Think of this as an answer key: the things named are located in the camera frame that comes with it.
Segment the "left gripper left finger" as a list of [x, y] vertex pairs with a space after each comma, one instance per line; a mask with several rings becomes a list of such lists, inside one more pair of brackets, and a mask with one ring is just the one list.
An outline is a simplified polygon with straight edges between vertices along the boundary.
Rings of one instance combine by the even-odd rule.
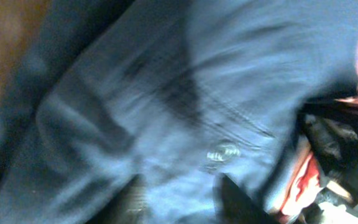
[[145, 199], [143, 175], [136, 174], [118, 193], [86, 224], [141, 224], [148, 205]]

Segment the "coral red garment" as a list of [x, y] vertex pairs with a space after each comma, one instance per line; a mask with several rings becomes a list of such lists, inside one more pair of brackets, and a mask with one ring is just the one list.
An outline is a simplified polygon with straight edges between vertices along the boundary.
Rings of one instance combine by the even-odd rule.
[[[358, 74], [358, 48], [356, 71]], [[358, 105], [357, 95], [340, 99], [340, 102]], [[323, 173], [318, 170], [317, 159], [309, 146], [302, 149], [300, 160], [295, 166], [291, 181], [285, 192], [285, 198], [279, 211], [274, 215], [279, 223], [292, 223], [298, 219], [303, 208], [311, 205], [317, 194], [323, 189]]]

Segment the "dark blue denim shorts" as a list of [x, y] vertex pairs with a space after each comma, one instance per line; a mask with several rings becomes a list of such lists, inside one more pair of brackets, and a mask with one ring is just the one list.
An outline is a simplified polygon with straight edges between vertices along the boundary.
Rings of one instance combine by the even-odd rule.
[[53, 1], [0, 101], [0, 223], [221, 223], [231, 175], [263, 211], [297, 114], [354, 96], [358, 1]]

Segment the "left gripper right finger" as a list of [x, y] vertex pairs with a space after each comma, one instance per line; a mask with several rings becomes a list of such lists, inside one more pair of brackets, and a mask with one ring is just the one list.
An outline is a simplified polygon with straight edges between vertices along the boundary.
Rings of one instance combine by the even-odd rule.
[[224, 224], [277, 224], [278, 221], [258, 207], [227, 175], [219, 174], [214, 186], [214, 205]]

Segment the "black patterned orange-line garment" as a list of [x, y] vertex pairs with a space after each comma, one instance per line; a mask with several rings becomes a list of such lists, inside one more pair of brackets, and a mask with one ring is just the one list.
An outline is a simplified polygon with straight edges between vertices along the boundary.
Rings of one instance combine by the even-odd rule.
[[298, 112], [301, 130], [325, 175], [350, 193], [358, 205], [358, 104], [305, 103]]

